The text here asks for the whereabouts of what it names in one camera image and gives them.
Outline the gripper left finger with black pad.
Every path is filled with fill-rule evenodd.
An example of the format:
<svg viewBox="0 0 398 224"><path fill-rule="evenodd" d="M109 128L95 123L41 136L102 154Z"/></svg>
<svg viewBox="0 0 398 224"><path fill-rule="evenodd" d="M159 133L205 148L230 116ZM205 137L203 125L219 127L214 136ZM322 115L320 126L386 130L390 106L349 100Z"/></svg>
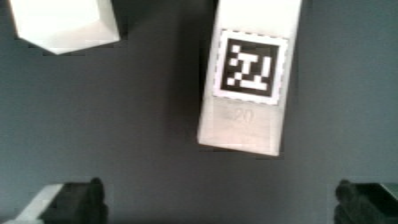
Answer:
<svg viewBox="0 0 398 224"><path fill-rule="evenodd" d="M2 224L109 224L102 179L47 185L18 216Z"/></svg>

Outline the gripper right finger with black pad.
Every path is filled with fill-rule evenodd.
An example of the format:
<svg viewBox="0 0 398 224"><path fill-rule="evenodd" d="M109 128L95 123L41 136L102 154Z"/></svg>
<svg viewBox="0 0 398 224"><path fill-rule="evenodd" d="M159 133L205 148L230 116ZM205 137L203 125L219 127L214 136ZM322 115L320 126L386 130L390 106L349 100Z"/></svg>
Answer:
<svg viewBox="0 0 398 224"><path fill-rule="evenodd" d="M398 224L398 183L340 182L335 224Z"/></svg>

